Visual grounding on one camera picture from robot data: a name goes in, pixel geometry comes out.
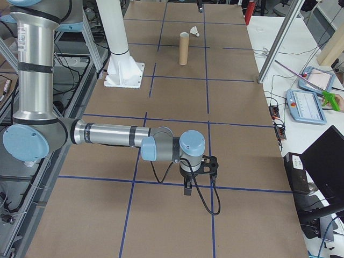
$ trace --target black monitor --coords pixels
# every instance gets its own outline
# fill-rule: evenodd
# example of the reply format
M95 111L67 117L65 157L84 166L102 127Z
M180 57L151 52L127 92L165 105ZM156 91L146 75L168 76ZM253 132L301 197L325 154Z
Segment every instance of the black monitor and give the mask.
M344 222L344 136L332 125L300 158L321 193L329 198L330 206L314 217L336 212Z

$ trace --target label sticker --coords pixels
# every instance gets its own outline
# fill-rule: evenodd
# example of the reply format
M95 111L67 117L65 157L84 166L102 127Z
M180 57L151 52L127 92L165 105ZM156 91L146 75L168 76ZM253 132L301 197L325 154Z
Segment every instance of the label sticker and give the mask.
M303 170L303 165L302 161L299 156L292 156L292 166L296 169L302 169Z
M26 51L26 28L18 27L18 51Z

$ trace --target white mounting bracket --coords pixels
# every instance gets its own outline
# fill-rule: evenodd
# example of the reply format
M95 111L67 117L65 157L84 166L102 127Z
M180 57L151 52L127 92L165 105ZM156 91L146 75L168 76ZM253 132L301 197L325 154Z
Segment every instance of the white mounting bracket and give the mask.
M125 59L121 57L111 54L104 85L106 87L140 88L145 64L136 63L130 55Z

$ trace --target light blue joint cap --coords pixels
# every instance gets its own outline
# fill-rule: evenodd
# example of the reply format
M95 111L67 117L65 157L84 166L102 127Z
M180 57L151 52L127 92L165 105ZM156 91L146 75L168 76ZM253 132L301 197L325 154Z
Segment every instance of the light blue joint cap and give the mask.
M17 21L10 15L1 16L0 20L5 23L17 23Z
M10 4L27 7L41 2L42 0L7 0Z
M195 130L188 130L179 139L181 149L192 157L203 155L205 151L205 140L203 135Z
M62 32L81 32L83 29L84 23L66 23L60 24L60 26L56 29L57 31Z
M146 161L156 161L156 143L152 136L142 139L141 157Z
M2 139L6 150L18 160L35 161L49 153L47 140L28 125L11 125Z

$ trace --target green object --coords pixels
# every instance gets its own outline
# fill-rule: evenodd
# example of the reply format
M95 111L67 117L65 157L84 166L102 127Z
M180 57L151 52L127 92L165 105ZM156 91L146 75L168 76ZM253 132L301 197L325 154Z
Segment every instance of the green object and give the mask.
M330 103L334 111L339 111L339 105L337 101L335 101L335 94L329 93L327 91L323 91L321 93L324 96L324 103L322 106L325 106L327 103Z

